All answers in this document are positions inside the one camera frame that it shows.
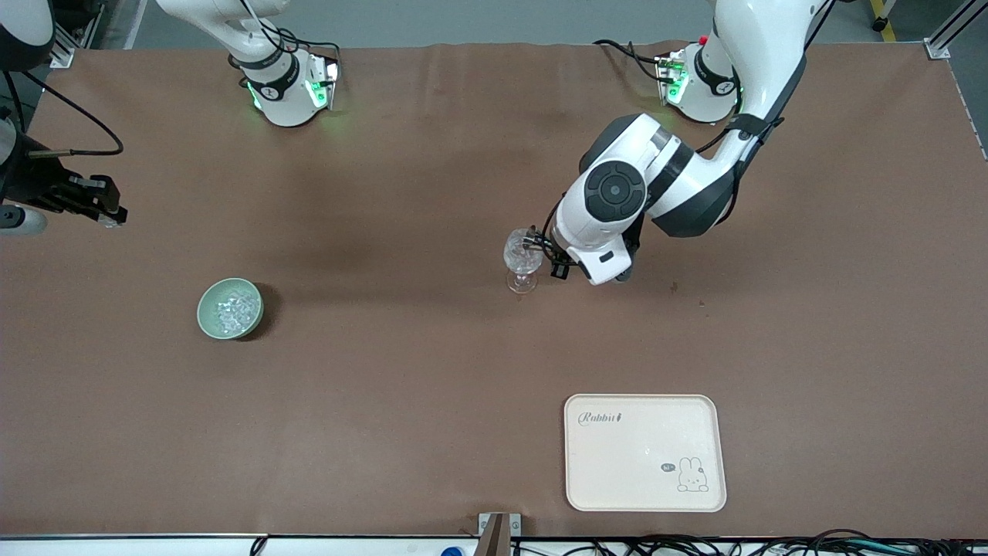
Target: white tray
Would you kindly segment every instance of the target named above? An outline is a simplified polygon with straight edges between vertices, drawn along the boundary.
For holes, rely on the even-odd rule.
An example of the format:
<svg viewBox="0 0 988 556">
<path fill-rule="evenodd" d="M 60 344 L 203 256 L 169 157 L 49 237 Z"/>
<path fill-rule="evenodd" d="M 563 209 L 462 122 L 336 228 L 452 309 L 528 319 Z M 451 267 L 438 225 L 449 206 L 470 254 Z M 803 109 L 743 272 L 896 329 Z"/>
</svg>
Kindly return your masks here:
<svg viewBox="0 0 988 556">
<path fill-rule="evenodd" d="M 566 498 L 580 511 L 718 511 L 727 502 L 706 396 L 577 394 L 563 410 Z"/>
</svg>

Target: light green bowl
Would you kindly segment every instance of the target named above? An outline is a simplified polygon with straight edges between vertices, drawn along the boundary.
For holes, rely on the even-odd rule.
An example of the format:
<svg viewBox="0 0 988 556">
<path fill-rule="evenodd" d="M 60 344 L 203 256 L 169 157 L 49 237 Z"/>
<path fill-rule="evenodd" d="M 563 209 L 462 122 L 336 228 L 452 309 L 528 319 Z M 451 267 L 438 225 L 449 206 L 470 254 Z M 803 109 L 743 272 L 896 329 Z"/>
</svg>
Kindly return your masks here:
<svg viewBox="0 0 988 556">
<path fill-rule="evenodd" d="M 246 327 L 233 331 L 225 331 L 223 330 L 222 323 L 219 321 L 217 305 L 237 293 L 257 300 L 257 315 L 254 316 L 253 320 Z M 196 318 L 199 320 L 199 328 L 207 336 L 216 339 L 236 339 L 254 331 L 254 328 L 261 322 L 261 316 L 263 314 L 264 300 L 261 299 L 261 292 L 258 291 L 257 286 L 243 278 L 226 278 L 209 286 L 203 297 L 199 299 Z"/>
</svg>

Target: table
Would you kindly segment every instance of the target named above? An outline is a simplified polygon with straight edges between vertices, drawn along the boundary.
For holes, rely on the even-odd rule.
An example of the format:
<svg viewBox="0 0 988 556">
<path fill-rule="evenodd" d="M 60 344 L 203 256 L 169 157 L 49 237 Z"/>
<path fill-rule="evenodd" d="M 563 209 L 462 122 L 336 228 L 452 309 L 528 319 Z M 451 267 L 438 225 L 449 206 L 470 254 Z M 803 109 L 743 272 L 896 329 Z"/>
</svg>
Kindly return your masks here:
<svg viewBox="0 0 988 556">
<path fill-rule="evenodd" d="M 631 282 L 543 269 L 524 298 L 507 233 L 611 119 L 716 128 L 619 54 L 509 45 L 345 50 L 339 111 L 277 129 L 225 56 L 85 50 L 50 77 L 123 138 L 67 163 L 112 175 L 130 219 L 2 242 L 3 532 L 454 533 L 513 510 L 542 535 L 988 536 L 988 168 L 922 46 L 815 46 L 726 224 L 646 228 Z M 31 133 L 106 143 L 47 95 Z M 226 276 L 266 295 L 249 341 L 197 327 Z M 576 393 L 709 396 L 725 509 L 571 509 Z"/>
</svg>

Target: brown tabletop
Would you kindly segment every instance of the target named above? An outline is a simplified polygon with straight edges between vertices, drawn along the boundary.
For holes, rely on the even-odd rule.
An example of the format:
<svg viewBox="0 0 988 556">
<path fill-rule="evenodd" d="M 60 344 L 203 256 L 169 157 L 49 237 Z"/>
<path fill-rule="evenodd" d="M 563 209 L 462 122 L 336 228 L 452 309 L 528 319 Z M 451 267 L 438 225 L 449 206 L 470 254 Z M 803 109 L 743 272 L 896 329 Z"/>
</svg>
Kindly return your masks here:
<svg viewBox="0 0 988 556">
<path fill-rule="evenodd" d="M 658 47 L 649 51 L 658 51 Z M 988 166 L 949 66 L 819 46 L 785 123 L 703 237 L 651 225 L 632 281 L 504 284 L 613 118 L 691 144 L 654 83 L 582 46 L 345 50 L 338 112 L 277 129 L 226 53 L 79 51 L 52 86 L 123 138 L 130 220 L 2 240 L 4 532 L 988 536 Z M 45 96 L 53 148 L 108 144 Z M 262 284 L 249 341 L 196 324 Z M 576 393 L 717 405 L 728 502 L 581 513 Z"/>
</svg>

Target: bowl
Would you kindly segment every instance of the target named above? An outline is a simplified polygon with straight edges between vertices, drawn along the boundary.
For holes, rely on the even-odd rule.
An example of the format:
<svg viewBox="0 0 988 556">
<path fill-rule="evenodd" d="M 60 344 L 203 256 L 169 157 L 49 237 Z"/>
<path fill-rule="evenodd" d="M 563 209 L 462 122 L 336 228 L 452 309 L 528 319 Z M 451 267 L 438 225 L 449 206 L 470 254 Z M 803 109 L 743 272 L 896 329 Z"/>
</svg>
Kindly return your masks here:
<svg viewBox="0 0 988 556">
<path fill-rule="evenodd" d="M 264 314 L 264 300 L 249 280 L 226 278 L 209 286 L 196 313 L 199 328 L 207 336 L 236 339 L 257 327 Z"/>
</svg>

